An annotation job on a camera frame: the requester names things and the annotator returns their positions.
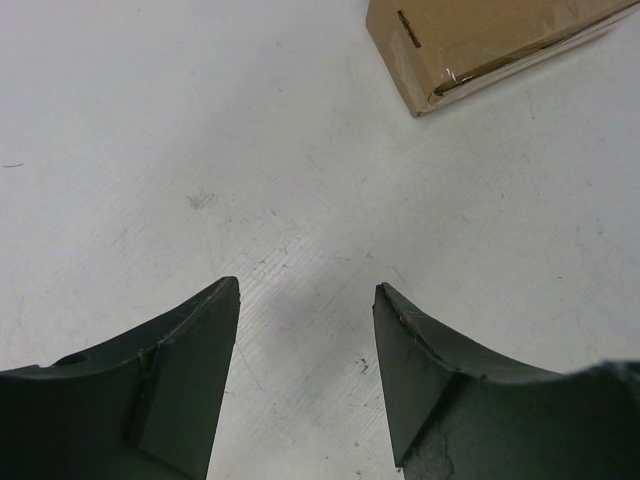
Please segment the brown cardboard express box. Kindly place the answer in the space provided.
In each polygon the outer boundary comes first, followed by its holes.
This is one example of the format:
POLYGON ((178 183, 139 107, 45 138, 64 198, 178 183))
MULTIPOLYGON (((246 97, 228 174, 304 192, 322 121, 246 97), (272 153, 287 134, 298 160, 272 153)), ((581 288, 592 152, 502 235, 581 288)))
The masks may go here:
POLYGON ((591 41, 636 1, 372 1, 366 27, 421 117, 591 41))

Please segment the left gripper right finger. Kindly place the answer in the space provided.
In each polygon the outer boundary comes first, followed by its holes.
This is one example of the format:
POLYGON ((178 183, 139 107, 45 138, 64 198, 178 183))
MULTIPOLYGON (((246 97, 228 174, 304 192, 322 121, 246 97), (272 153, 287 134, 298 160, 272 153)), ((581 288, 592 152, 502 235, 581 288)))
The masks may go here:
POLYGON ((560 374, 499 354, 391 285, 373 318, 393 459, 408 479, 635 479, 639 365, 560 374))

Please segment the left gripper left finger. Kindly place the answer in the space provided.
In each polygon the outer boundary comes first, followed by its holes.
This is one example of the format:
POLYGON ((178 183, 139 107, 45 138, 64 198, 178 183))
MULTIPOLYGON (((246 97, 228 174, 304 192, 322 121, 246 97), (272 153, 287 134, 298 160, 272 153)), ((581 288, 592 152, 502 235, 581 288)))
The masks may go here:
POLYGON ((54 364, 1 374, 5 479, 203 479, 240 312, 237 278, 54 364))

